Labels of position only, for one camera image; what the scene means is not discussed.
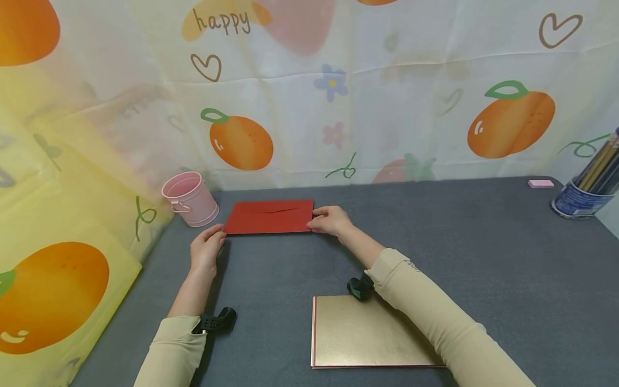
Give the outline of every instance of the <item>beige sleeve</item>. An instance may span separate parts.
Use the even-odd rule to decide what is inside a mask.
[[[366,273],[377,293],[428,338],[460,387],[534,387],[483,325],[404,255],[385,249]]]
[[[164,319],[137,374],[134,387],[187,387],[202,359],[206,334],[191,331],[197,316]]]

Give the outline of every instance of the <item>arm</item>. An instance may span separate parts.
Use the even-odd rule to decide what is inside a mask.
[[[368,268],[374,288],[421,330],[460,387],[522,387],[533,382],[503,349],[431,279],[396,250],[354,227],[339,207],[314,210],[308,227],[337,236]]]
[[[225,241],[223,226],[204,230],[191,243],[191,268],[172,308],[159,325],[134,387],[185,387],[200,364],[206,334],[191,331],[200,321],[217,274],[215,260]]]

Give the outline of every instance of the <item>gray table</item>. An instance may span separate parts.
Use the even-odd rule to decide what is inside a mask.
[[[597,219],[565,220],[559,192],[525,178],[216,194],[235,202],[339,204],[363,230],[406,254],[485,325],[538,386],[619,380],[619,240]],[[73,387],[131,386],[188,270],[197,230],[175,218]],[[210,337],[194,386],[455,386],[446,369],[310,369],[311,297],[346,294],[360,265],[324,235],[230,237],[207,310],[237,310]]]

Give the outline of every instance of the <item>gold paper sheet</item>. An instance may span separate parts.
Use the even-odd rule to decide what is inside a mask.
[[[432,345],[403,313],[375,295],[313,300],[313,368],[444,367]]]

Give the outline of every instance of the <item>printed fabric backdrop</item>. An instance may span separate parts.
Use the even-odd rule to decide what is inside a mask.
[[[73,379],[171,219],[175,173],[224,190],[568,181],[619,126],[618,14],[0,0],[0,380]],[[599,215],[616,235],[618,215]]]

